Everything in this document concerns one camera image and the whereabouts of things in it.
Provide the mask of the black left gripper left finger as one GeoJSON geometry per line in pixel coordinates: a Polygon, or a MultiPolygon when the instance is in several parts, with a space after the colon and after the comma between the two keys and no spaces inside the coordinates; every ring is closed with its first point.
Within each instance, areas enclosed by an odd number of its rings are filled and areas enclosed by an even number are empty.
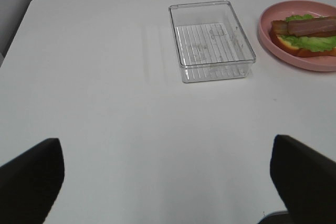
{"type": "Polygon", "coordinates": [[[1,166],[1,223],[44,223],[64,177],[57,138],[43,140],[1,166]]]}

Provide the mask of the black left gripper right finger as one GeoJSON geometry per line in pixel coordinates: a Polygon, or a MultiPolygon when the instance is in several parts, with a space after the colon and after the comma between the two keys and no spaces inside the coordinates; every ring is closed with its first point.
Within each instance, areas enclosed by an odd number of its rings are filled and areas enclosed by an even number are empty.
{"type": "Polygon", "coordinates": [[[294,223],[335,223],[335,162],[289,135],[277,135],[270,177],[294,223]]]}

